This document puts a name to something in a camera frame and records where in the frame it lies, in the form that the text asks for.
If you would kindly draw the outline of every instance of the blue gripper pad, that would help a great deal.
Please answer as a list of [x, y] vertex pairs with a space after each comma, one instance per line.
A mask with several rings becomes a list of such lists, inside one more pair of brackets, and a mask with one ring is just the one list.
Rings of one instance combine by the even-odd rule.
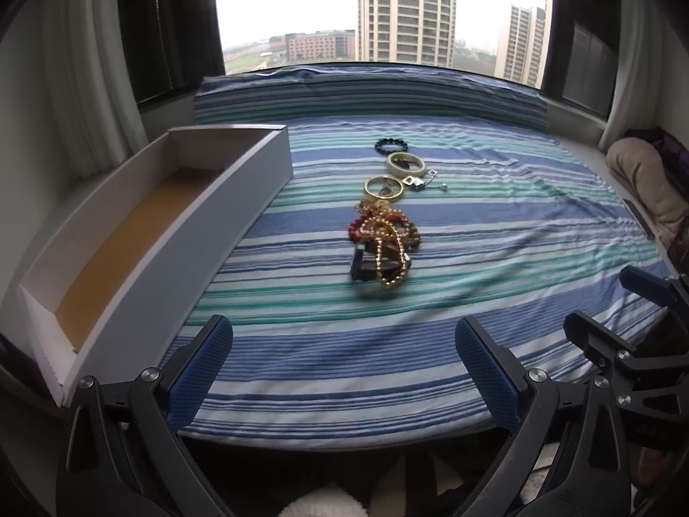
[[232, 324], [220, 317], [168, 392], [165, 421], [173, 431], [192, 423], [232, 349]]
[[620, 271], [619, 283], [625, 290], [648, 299], [658, 307], [669, 307], [676, 299], [670, 282], [633, 266], [625, 266]]
[[455, 347], [495, 423], [517, 431], [521, 425], [517, 389], [466, 319], [455, 328]]

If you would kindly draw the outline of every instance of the silver screw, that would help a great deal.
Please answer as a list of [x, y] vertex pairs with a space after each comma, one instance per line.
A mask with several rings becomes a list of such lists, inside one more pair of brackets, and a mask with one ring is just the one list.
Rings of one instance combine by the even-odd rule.
[[543, 383], [548, 378], [548, 374], [543, 369], [529, 369], [528, 378], [536, 383]]
[[141, 372], [141, 379], [148, 382], [155, 381], [160, 375], [161, 373], [157, 368], [148, 368]]
[[608, 380], [602, 375], [595, 376], [593, 378], [593, 384], [599, 389], [607, 389], [610, 386]]
[[91, 388], [94, 384], [94, 378], [91, 375], [82, 377], [79, 379], [79, 384], [78, 387], [80, 389], [88, 389]]

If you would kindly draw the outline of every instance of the curtain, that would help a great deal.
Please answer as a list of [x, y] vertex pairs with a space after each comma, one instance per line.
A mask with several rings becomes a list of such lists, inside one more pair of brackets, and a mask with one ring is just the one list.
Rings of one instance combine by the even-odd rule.
[[147, 144], [125, 64], [117, 0], [45, 0], [47, 84], [61, 140], [86, 177]]
[[630, 128], [653, 125], [662, 67], [661, 16], [652, 0], [621, 0], [618, 77], [598, 147], [607, 149]]

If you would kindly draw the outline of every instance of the white bangle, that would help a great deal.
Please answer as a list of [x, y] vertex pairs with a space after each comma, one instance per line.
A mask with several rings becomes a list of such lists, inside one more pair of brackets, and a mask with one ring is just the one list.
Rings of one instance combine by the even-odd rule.
[[[402, 159], [410, 163], [416, 163], [419, 168], [402, 168], [394, 163], [395, 159]], [[413, 156], [411, 153], [406, 153], [405, 151], [395, 151], [387, 156], [385, 160], [385, 165], [395, 177], [405, 178], [405, 177], [419, 177], [423, 178], [426, 174], [426, 164], [421, 157]]]

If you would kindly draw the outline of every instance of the beige blanket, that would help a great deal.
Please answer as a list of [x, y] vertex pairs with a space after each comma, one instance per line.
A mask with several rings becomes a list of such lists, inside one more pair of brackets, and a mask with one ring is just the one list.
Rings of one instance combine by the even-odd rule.
[[610, 146], [605, 163], [650, 212], [668, 248], [689, 212], [689, 204], [667, 181], [659, 153], [638, 137], [625, 137]]

